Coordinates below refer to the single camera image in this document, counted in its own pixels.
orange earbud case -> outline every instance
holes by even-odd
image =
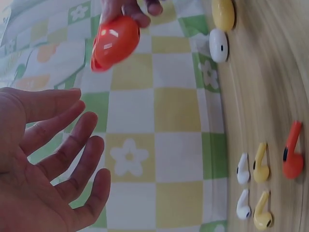
[[[101,24],[93,42],[91,69],[104,72],[132,54],[140,41],[140,28],[129,16]]]
[[[283,153],[283,173],[288,179],[297,178],[304,168],[304,157],[295,153],[295,147],[301,131],[302,123],[295,121],[291,127],[289,137]]]

open hand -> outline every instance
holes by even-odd
[[[54,154],[35,165],[27,159],[84,111],[80,96],[79,89],[0,89],[0,231],[74,232],[99,217],[110,192],[106,169],[96,174],[85,205],[69,206],[82,193],[104,150],[102,138],[90,137],[98,120],[94,113],[80,117]],[[25,130],[26,123],[37,121]],[[84,146],[70,178],[53,187],[50,181],[68,169]]]

checkered tablecloth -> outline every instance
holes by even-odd
[[[98,115],[94,134],[106,144],[98,169],[110,169],[112,189],[85,231],[226,231],[226,138],[203,6],[200,0],[163,6],[142,30],[136,51],[104,73],[89,67],[99,0],[52,15],[0,48],[1,86],[80,87],[86,110]],[[30,161],[51,154],[73,125]],[[80,156],[53,184],[69,177]],[[92,181],[72,207],[86,201]]]

wood grain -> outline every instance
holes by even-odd
[[[253,219],[239,221],[235,205],[243,190],[236,167],[242,152],[252,165],[260,142],[268,143],[270,179],[252,179],[250,206],[271,191],[269,232],[307,232],[309,168],[298,180],[282,174],[282,155],[293,120],[303,121],[297,149],[309,158],[309,1],[236,0],[237,25],[228,33],[230,57],[219,65],[229,157],[229,232],[258,231]]]

finger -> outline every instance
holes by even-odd
[[[96,114],[92,112],[83,114],[60,148],[54,154],[36,164],[49,181],[52,181],[69,168],[77,154],[87,143],[97,121]]]
[[[17,106],[25,123],[53,118],[72,107],[81,97],[80,89],[28,92],[3,88],[0,94]]]
[[[136,0],[127,0],[124,4],[124,14],[131,16],[141,28],[146,28],[150,24],[150,18],[145,15]]]
[[[122,14],[122,6],[126,0],[101,0],[102,23],[107,23]]]
[[[163,7],[159,0],[145,0],[145,3],[149,14],[157,16],[163,12]]]
[[[84,149],[82,157],[70,178],[55,186],[64,201],[70,203],[83,192],[88,180],[98,166],[104,151],[104,140],[101,137],[91,137]]]
[[[40,147],[47,144],[58,132],[71,124],[85,109],[85,104],[79,100],[64,113],[46,121],[36,123],[26,130],[20,148],[29,156]]]
[[[107,202],[111,189],[111,173],[107,169],[98,171],[90,196],[85,205],[74,209],[76,218],[75,231],[79,231],[94,224],[100,216]]]

